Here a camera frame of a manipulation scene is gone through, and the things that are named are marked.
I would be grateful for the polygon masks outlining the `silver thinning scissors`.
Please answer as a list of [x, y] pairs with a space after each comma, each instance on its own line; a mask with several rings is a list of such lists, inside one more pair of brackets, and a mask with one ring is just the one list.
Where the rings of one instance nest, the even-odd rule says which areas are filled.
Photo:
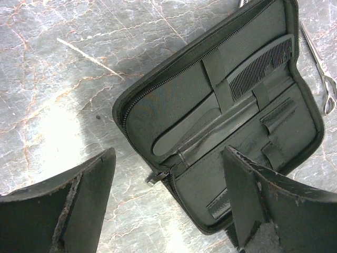
[[249, 0], [239, 0], [239, 8], [243, 7], [248, 2], [249, 2]]

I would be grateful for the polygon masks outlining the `black handled tail comb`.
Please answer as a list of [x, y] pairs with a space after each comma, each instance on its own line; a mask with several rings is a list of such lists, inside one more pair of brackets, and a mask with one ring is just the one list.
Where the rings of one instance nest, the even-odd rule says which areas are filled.
[[153, 154], [162, 156], [168, 153], [209, 110], [220, 109], [222, 114], [226, 113], [243, 95], [287, 63], [293, 53], [294, 35], [286, 34], [252, 54], [218, 83], [215, 91], [154, 142]]

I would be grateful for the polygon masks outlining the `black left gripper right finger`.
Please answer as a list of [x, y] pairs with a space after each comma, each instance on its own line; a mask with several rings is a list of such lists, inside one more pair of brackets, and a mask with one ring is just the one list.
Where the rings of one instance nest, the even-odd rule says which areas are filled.
[[240, 248], [336, 252], [336, 193], [294, 181], [231, 146], [222, 154]]

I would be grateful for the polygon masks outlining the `silver hair scissors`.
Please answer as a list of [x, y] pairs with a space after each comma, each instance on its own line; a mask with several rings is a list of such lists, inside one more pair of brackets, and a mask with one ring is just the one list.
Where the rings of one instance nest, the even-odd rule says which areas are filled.
[[306, 42], [311, 50], [311, 53], [315, 59], [316, 68], [320, 74], [322, 83], [325, 88], [325, 97], [323, 101], [323, 112], [325, 115], [329, 115], [336, 109], [336, 80], [331, 75], [328, 66], [324, 59], [321, 57], [319, 51], [313, 40], [310, 37], [309, 31], [306, 29], [304, 23], [300, 21], [301, 30], [305, 36]]

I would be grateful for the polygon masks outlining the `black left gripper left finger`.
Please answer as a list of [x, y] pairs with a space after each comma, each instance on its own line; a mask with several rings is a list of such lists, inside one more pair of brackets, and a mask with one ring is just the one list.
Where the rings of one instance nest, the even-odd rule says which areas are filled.
[[116, 165], [114, 148], [1, 197], [1, 252], [96, 252]]

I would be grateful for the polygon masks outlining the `black zip tool case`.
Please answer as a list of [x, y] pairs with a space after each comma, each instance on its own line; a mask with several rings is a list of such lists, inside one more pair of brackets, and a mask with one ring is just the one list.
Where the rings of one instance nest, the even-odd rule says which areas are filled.
[[[222, 152], [232, 146], [251, 160], [289, 174], [321, 145], [324, 122], [297, 61], [297, 1], [250, 1], [124, 91], [113, 119], [199, 231], [232, 223]], [[186, 116], [252, 54], [286, 34], [294, 53], [224, 114], [211, 109], [166, 154], [154, 142]]]

